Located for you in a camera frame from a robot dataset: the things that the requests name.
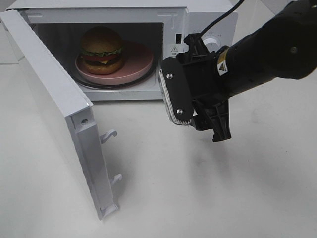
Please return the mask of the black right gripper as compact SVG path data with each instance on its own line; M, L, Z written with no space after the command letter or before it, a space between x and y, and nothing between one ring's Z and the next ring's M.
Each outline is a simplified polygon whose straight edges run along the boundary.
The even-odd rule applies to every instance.
M213 142L231 139L229 101L217 82L215 52L208 50L200 33L188 34L184 43L188 52L176 56L176 116L193 117L190 126L197 131L212 129Z

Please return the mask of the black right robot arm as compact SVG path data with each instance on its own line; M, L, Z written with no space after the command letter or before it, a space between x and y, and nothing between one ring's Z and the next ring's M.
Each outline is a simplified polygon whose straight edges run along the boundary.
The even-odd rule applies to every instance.
M231 137L229 99L274 78L302 79L317 66L317 3L292 1L254 33L210 52L202 34L189 34L177 55L172 119L213 141Z

